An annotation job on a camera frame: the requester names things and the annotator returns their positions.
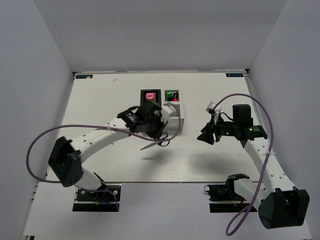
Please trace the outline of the pink glue stick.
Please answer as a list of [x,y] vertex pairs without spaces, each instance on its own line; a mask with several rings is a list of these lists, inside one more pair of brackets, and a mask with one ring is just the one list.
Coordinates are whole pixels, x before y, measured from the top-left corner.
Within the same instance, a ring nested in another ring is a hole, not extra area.
[[145,95],[145,99],[149,100],[149,101],[154,101],[155,97],[156,97],[156,95],[153,92],[148,92]]

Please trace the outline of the green highlighter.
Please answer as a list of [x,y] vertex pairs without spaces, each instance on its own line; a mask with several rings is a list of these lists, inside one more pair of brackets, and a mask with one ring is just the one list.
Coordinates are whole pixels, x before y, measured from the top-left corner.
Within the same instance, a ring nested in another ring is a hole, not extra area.
[[167,97],[168,101],[172,101],[173,96],[174,96],[174,93],[172,91],[167,91],[166,92],[166,97]]

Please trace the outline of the pink highlighter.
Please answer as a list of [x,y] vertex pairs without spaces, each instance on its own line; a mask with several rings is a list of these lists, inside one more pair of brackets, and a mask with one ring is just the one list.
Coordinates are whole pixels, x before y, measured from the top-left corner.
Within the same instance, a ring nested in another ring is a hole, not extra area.
[[178,95],[178,93],[174,93],[174,94],[173,94],[173,96],[172,96],[172,101],[173,101],[173,102],[179,101],[179,95]]

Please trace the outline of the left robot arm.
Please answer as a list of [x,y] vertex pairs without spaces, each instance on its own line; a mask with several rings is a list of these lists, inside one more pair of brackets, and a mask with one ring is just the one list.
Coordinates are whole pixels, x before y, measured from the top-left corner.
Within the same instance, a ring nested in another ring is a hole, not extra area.
[[170,116],[175,110],[168,105],[159,106],[148,101],[137,108],[131,107],[114,117],[102,127],[74,139],[58,138],[48,163],[64,187],[77,186],[88,190],[99,200],[105,196],[106,187],[96,174],[82,167],[92,155],[133,134],[145,133],[159,141]]

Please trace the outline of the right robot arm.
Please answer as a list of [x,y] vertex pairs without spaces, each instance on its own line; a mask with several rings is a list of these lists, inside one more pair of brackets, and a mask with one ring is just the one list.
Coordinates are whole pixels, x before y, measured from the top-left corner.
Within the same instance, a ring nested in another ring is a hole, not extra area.
[[270,139],[260,125],[254,125],[251,107],[236,104],[232,107],[231,121],[221,117],[221,107],[210,102],[206,111],[210,121],[201,130],[197,140],[213,145],[222,136],[235,137],[251,157],[262,177],[259,190],[244,173],[229,175],[225,183],[226,195],[236,200],[242,197],[254,201],[259,219],[266,229],[297,227],[304,223],[310,196],[298,189],[288,178],[276,156],[268,147]]

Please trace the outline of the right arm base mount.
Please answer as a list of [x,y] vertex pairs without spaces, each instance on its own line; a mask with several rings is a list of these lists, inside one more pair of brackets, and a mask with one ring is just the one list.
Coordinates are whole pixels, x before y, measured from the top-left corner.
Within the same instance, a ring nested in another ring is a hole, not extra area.
[[225,184],[207,184],[203,190],[209,196],[209,211],[212,214],[239,213],[249,205],[243,197],[228,193]]

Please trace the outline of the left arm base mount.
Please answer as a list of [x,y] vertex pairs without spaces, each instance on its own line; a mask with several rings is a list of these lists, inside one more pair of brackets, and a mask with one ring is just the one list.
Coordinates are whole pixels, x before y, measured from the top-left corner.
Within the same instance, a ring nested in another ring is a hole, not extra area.
[[109,192],[91,193],[82,188],[76,189],[76,194],[73,202],[73,212],[118,212],[121,200],[121,184],[107,185],[106,189],[114,194],[116,200]]

